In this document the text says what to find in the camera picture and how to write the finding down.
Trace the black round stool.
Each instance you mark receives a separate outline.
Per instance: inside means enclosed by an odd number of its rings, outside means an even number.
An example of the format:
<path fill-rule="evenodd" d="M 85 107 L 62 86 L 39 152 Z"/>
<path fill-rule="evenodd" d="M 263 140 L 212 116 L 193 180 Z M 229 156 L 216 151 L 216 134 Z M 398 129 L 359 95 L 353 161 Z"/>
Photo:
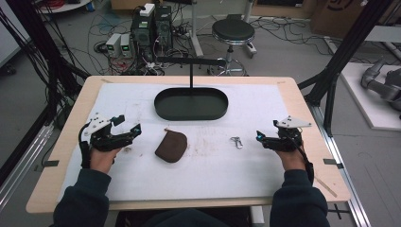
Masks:
<path fill-rule="evenodd" d="M 219 58 L 220 61 L 225 61 L 225 65 L 210 65 L 207 69 L 208 74 L 214 76 L 233 76 L 234 74 L 246 76 L 247 71 L 245 66 L 240 61 L 233 59 L 234 46 L 249 44 L 254 39 L 254 33 L 254 28 L 241 19 L 226 18 L 213 23 L 213 37 L 227 44 L 228 49 L 226 56 Z"/>

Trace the black oval tray stand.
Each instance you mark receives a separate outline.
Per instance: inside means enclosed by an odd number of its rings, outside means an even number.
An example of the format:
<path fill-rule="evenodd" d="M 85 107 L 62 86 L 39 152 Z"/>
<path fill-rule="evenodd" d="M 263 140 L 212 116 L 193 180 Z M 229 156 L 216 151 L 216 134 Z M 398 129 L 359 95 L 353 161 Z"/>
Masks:
<path fill-rule="evenodd" d="M 193 76 L 195 64 L 225 66 L 225 61 L 172 57 L 159 57 L 158 61 L 190 66 L 188 87 L 167 88 L 154 98 L 154 108 L 160 117 L 170 121 L 196 121 L 216 120 L 226 114 L 228 97 L 216 88 L 195 87 Z"/>

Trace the white desk leg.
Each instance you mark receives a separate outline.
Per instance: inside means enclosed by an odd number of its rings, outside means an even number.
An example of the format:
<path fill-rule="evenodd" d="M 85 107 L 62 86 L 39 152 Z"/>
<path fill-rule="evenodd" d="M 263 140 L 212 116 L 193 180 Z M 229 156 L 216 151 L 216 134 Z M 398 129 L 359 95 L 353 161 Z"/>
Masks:
<path fill-rule="evenodd" d="M 192 46 L 198 58 L 203 57 L 203 51 L 197 35 L 197 0 L 191 0 L 191 30 L 189 31 Z"/>

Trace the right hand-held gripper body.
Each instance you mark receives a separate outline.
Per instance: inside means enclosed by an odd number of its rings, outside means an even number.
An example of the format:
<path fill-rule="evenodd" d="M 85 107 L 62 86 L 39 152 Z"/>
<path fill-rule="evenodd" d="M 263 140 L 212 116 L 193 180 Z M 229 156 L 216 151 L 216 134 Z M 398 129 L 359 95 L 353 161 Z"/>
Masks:
<path fill-rule="evenodd" d="M 306 122 L 290 115 L 285 119 L 278 121 L 278 137 L 268 137 L 268 141 L 263 143 L 264 148 L 285 152 L 294 151 L 303 142 L 301 128 L 312 126 L 310 122 Z"/>

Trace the person's left hand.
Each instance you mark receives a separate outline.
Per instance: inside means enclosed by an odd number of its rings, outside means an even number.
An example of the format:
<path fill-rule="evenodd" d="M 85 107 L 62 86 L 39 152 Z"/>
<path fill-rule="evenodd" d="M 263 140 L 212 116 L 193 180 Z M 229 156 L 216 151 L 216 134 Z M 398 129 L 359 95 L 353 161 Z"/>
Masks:
<path fill-rule="evenodd" d="M 121 148 L 111 151 L 99 151 L 93 148 L 90 155 L 90 168 L 108 174 L 113 165 L 113 160 L 120 150 Z"/>

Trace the white floor platform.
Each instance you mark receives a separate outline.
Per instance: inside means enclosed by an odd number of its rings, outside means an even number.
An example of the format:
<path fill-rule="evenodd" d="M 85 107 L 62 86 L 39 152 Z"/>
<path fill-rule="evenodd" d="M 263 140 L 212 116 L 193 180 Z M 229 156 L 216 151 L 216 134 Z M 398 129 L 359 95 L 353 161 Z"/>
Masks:
<path fill-rule="evenodd" d="M 351 92 L 371 129 L 401 131 L 401 112 L 393 109 L 379 94 L 360 85 L 362 74 L 371 67 L 368 63 L 349 62 L 341 72 L 341 79 Z"/>

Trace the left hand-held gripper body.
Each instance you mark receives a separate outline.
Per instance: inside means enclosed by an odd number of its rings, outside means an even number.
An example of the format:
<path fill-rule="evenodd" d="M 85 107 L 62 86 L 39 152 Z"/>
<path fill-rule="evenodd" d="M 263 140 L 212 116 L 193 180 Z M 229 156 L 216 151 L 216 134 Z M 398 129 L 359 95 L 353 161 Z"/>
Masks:
<path fill-rule="evenodd" d="M 90 137 L 90 144 L 99 151 L 111 151 L 123 148 L 128 144 L 128 140 L 123 137 L 123 134 L 113 135 L 111 133 L 113 124 L 110 119 L 100 113 L 95 113 L 90 118 L 90 122 L 83 127 L 83 134 Z"/>

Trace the round white table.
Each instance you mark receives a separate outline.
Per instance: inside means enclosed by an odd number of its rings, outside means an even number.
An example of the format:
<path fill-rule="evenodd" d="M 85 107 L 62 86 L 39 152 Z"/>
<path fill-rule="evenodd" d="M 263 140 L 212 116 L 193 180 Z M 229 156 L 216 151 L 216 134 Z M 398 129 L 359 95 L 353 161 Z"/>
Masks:
<path fill-rule="evenodd" d="M 87 5 L 93 3 L 93 0 L 79 0 L 78 3 L 73 3 L 73 4 L 70 4 L 67 0 L 56 0 L 56 1 L 57 4 L 55 4 L 54 6 L 50 6 L 47 2 L 43 0 L 40 3 L 39 10 L 45 14 L 59 13 L 86 7 Z"/>

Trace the black computer tower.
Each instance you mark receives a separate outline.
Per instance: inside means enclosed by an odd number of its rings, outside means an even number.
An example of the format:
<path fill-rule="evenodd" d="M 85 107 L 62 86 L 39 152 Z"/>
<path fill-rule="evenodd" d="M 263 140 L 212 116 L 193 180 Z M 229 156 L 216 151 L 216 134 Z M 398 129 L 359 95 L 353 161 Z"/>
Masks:
<path fill-rule="evenodd" d="M 153 44 L 155 41 L 153 16 L 141 16 L 139 12 L 136 12 L 132 18 L 131 36 L 137 58 L 142 61 L 153 61 Z"/>
<path fill-rule="evenodd" d="M 155 9 L 156 40 L 155 48 L 168 50 L 172 42 L 172 10 L 171 6 L 158 6 Z"/>

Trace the white foam mat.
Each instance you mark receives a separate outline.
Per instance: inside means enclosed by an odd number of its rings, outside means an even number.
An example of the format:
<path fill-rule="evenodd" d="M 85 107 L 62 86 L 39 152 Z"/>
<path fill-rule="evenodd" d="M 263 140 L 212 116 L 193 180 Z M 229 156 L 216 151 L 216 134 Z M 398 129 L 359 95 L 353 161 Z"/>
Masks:
<path fill-rule="evenodd" d="M 117 154 L 110 171 L 111 201 L 268 198 L 281 187 L 284 170 L 278 155 L 263 148 L 256 132 L 277 134 L 273 120 L 288 117 L 275 85 L 220 84 L 229 100 L 226 114 L 212 121 L 167 121 L 155 112 L 154 98 L 163 84 L 108 83 L 101 86 L 94 113 L 123 114 L 113 133 L 140 124 L 142 133 Z M 155 155 L 165 129 L 182 132 L 187 149 L 177 163 Z M 243 148 L 230 138 L 238 136 Z"/>

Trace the white table leg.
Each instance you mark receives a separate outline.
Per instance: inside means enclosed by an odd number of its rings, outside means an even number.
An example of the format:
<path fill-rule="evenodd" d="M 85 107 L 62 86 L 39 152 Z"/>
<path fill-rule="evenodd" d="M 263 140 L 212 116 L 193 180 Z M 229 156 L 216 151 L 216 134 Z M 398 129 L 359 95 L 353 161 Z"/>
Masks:
<path fill-rule="evenodd" d="M 251 206 L 251 226 L 252 227 L 264 227 L 265 220 L 263 214 L 263 208 L 261 206 Z"/>

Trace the brown fabric pouch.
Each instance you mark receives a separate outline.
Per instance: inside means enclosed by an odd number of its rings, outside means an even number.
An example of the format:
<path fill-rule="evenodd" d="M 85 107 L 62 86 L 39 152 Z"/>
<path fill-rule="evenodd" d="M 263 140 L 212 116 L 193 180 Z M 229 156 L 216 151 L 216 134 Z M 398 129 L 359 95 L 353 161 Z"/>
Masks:
<path fill-rule="evenodd" d="M 166 135 L 155 155 L 167 163 L 177 163 L 187 149 L 187 137 L 182 132 L 165 129 Z"/>

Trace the person's right hand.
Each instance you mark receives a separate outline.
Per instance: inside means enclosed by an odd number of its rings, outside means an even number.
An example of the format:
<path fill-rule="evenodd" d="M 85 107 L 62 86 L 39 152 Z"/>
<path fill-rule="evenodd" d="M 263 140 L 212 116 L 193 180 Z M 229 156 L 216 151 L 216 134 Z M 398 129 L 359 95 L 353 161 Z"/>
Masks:
<path fill-rule="evenodd" d="M 285 171 L 288 170 L 305 170 L 304 157 L 300 151 L 294 150 L 291 152 L 277 151 L 276 154 L 279 156 L 282 166 Z"/>

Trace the person's lap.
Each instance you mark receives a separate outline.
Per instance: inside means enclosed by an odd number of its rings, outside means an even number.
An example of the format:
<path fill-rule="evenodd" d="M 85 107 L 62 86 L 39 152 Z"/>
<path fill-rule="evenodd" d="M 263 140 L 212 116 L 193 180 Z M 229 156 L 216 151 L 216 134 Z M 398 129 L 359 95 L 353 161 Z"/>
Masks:
<path fill-rule="evenodd" d="M 115 227 L 249 227 L 248 207 L 180 208 L 119 212 Z"/>

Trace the black tape piece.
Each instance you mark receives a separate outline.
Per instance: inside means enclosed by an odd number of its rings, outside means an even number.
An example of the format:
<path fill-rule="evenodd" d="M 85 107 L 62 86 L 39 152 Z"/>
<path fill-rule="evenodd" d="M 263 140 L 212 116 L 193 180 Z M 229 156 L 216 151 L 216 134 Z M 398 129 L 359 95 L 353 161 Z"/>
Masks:
<path fill-rule="evenodd" d="M 338 169 L 343 169 L 343 163 L 338 163 L 335 159 L 323 159 L 325 165 L 336 166 Z"/>
<path fill-rule="evenodd" d="M 42 172 L 46 167 L 58 166 L 58 164 L 59 164 L 59 160 L 45 161 L 40 165 L 36 165 L 34 167 L 34 171 Z"/>

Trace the white box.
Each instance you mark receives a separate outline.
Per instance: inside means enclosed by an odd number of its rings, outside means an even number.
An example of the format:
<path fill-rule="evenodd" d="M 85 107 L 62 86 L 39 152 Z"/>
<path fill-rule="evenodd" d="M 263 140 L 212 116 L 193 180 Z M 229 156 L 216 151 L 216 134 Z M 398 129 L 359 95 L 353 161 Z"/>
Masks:
<path fill-rule="evenodd" d="M 144 7 L 140 10 L 139 14 L 141 16 L 149 17 L 154 10 L 155 10 L 154 4 L 146 3 Z"/>

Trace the aluminium rail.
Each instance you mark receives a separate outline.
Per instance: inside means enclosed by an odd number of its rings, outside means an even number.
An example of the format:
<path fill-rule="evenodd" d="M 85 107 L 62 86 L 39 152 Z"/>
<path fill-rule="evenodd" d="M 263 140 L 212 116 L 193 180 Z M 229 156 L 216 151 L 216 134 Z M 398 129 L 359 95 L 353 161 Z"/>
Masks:
<path fill-rule="evenodd" d="M 357 191 L 352 183 L 351 177 L 347 171 L 346 165 L 340 154 L 340 150 L 336 144 L 335 139 L 329 135 L 326 129 L 323 127 L 323 112 L 320 107 L 308 106 L 314 117 L 317 127 L 323 136 L 323 140 L 328 146 L 330 153 L 335 160 L 336 166 L 340 171 L 341 177 L 344 179 L 345 185 L 350 192 L 350 200 L 347 202 L 348 208 L 357 227 L 372 227 L 371 222 L 364 210 L 364 207 L 358 197 Z"/>
<path fill-rule="evenodd" d="M 53 131 L 53 124 L 41 127 L 33 137 L 33 140 L 28 144 L 28 147 L 24 150 L 21 159 L 0 186 L 0 213 L 5 209 L 17 187 L 44 149 Z"/>

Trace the large cardboard box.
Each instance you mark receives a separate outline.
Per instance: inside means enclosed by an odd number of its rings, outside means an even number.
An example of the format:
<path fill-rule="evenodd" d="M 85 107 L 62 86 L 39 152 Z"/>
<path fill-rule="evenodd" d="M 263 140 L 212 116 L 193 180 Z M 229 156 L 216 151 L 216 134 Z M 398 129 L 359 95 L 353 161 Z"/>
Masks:
<path fill-rule="evenodd" d="M 363 0 L 318 0 L 310 20 L 311 32 L 344 38 L 364 7 Z"/>

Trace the grey power supply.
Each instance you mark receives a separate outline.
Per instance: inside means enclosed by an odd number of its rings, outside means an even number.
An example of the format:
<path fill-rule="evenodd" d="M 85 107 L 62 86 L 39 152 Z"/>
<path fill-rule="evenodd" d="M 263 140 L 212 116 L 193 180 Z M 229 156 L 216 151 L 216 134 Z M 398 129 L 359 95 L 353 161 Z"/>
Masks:
<path fill-rule="evenodd" d="M 131 36 L 129 34 L 122 34 L 120 40 L 121 53 L 124 58 L 131 58 Z"/>
<path fill-rule="evenodd" d="M 106 42 L 108 54 L 111 58 L 118 58 L 121 54 L 121 35 L 114 33 Z"/>

